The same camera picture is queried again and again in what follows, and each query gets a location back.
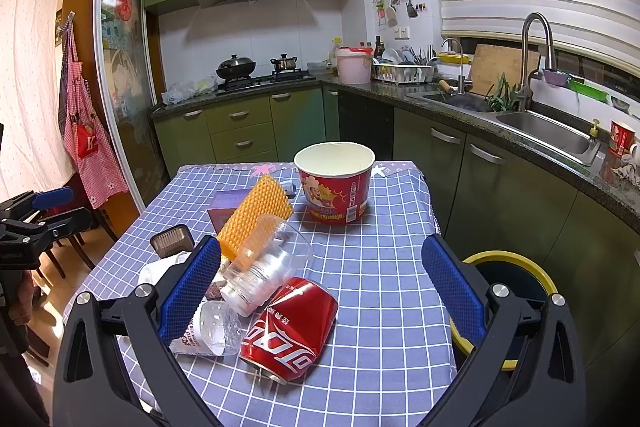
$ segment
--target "curtain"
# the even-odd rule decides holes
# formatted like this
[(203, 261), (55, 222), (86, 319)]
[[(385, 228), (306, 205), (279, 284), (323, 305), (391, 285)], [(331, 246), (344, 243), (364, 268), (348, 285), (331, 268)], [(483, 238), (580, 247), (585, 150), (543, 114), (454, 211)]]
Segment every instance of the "curtain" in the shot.
[(56, 3), (0, 0), (0, 201), (74, 173), (58, 129)]

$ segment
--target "green vegetable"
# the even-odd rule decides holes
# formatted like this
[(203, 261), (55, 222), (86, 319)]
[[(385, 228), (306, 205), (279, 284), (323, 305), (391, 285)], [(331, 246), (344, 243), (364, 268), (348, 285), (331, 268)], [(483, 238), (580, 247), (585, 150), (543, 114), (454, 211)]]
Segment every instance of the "green vegetable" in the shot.
[(513, 110), (513, 106), (518, 99), (516, 85), (514, 84), (513, 87), (511, 87), (507, 82), (507, 77), (504, 73), (500, 76), (500, 81), (498, 81), (498, 89), (490, 96), (489, 93), (494, 89), (494, 85), (495, 84), (492, 84), (484, 97), (486, 103), (489, 104), (489, 107), (491, 107), (495, 112)]

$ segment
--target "blue gripper pad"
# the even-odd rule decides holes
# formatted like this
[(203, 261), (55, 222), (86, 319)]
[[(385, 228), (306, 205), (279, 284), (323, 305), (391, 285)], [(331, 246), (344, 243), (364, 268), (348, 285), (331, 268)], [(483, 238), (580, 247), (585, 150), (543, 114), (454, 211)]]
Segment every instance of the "blue gripper pad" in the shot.
[(169, 296), (162, 303), (159, 313), (158, 337), (165, 346), (174, 339), (179, 339), (187, 327), (193, 314), (198, 309), (207, 288), (220, 268), (220, 243), (215, 237), (210, 238), (199, 250), (193, 251), (182, 277), (175, 284)]
[(73, 190), (69, 187), (62, 187), (56, 188), (55, 190), (48, 190), (47, 192), (41, 192), (33, 198), (31, 206), (34, 210), (48, 210), (54, 206), (71, 203), (73, 199)]
[(479, 346), (486, 334), (484, 306), (434, 235), (422, 244), (422, 265), (460, 335)]

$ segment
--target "metal screw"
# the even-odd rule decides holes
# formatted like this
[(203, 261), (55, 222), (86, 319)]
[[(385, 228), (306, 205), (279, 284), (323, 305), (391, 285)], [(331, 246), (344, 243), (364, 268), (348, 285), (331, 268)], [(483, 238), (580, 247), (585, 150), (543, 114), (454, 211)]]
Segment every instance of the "metal screw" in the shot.
[(551, 302), (556, 306), (564, 306), (564, 297), (562, 297), (559, 293), (554, 293), (551, 295)]
[(87, 302), (89, 302), (89, 299), (91, 299), (91, 293), (82, 292), (78, 297), (76, 297), (76, 302), (78, 304), (87, 304)]
[(496, 297), (506, 297), (509, 295), (509, 289), (504, 284), (494, 284), (491, 290)]
[(136, 297), (147, 297), (151, 295), (153, 289), (153, 286), (150, 284), (141, 284), (136, 288)]

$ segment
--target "barcode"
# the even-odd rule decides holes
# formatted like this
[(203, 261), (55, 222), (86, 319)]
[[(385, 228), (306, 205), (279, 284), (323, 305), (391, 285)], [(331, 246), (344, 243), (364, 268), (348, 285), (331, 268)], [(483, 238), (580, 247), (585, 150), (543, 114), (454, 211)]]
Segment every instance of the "barcode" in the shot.
[(355, 206), (350, 206), (349, 208), (347, 208), (347, 223), (353, 221), (356, 218), (357, 209), (357, 204)]

